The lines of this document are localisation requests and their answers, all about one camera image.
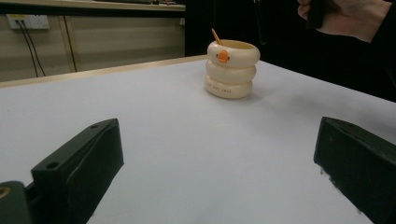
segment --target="table surface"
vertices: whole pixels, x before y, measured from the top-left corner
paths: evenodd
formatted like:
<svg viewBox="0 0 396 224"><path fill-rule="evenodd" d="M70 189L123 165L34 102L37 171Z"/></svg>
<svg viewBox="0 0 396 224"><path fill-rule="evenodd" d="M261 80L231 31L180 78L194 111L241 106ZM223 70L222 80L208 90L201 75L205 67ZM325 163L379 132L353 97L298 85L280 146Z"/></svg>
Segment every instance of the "table surface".
<svg viewBox="0 0 396 224"><path fill-rule="evenodd" d="M118 118L125 164L90 223L371 221L313 163L322 117L396 144L396 104L257 63L253 91L204 88L205 57L3 83L0 180L95 122Z"/></svg>
<svg viewBox="0 0 396 224"><path fill-rule="evenodd" d="M138 10L163 10L163 11L185 11L183 5L142 5L124 4L113 2L96 2L93 0L0 0L1 3L49 6L49 7L85 7L85 8L106 8L106 9L138 9Z"/></svg>

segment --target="dark clothing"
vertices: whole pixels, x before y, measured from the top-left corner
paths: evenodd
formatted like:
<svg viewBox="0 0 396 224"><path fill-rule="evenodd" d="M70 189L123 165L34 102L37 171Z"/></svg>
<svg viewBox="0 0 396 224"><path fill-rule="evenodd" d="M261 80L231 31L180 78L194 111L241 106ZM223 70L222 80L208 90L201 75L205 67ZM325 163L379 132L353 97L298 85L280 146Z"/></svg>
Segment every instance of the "dark clothing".
<svg viewBox="0 0 396 224"><path fill-rule="evenodd" d="M391 5L362 59L385 68L396 87L396 3Z"/></svg>

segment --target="wall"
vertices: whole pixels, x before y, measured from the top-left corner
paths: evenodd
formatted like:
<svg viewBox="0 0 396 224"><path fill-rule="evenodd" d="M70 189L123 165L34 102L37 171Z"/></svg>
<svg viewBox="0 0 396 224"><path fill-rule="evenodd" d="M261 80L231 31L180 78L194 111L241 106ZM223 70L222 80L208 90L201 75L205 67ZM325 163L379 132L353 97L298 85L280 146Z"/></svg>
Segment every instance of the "wall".
<svg viewBox="0 0 396 224"><path fill-rule="evenodd" d="M184 57L180 19L48 18L49 30L29 30L47 76ZM0 81L35 77L23 34L9 28L6 15L0 39Z"/></svg>

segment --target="person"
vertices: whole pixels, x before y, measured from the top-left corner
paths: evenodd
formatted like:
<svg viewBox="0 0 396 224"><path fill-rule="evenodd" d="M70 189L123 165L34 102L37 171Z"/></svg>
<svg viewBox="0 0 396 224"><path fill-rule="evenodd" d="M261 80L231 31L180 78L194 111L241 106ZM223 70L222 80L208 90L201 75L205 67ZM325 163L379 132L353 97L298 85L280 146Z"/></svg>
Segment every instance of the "person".
<svg viewBox="0 0 396 224"><path fill-rule="evenodd" d="M307 19L312 0L297 0L297 12ZM317 30L370 43L361 59L387 70L396 87L396 3L383 0L325 1L323 23Z"/></svg>

